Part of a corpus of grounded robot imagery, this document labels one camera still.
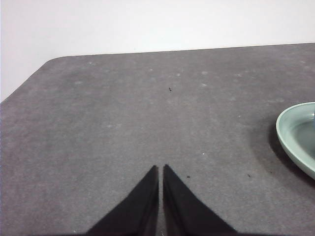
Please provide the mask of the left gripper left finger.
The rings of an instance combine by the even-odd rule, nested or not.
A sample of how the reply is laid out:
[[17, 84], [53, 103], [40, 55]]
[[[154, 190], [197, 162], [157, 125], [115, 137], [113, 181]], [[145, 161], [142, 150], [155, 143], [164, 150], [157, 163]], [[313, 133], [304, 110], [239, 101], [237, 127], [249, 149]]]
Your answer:
[[87, 235], [155, 235], [158, 206], [158, 167], [154, 165], [123, 201], [87, 231]]

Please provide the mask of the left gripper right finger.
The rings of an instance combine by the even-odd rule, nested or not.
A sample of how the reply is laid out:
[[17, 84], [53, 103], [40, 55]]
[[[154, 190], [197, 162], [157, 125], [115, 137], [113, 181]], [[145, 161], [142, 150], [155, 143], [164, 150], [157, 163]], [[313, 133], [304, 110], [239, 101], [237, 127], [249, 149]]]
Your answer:
[[202, 203], [174, 170], [163, 167], [163, 197], [184, 235], [229, 235], [237, 231]]

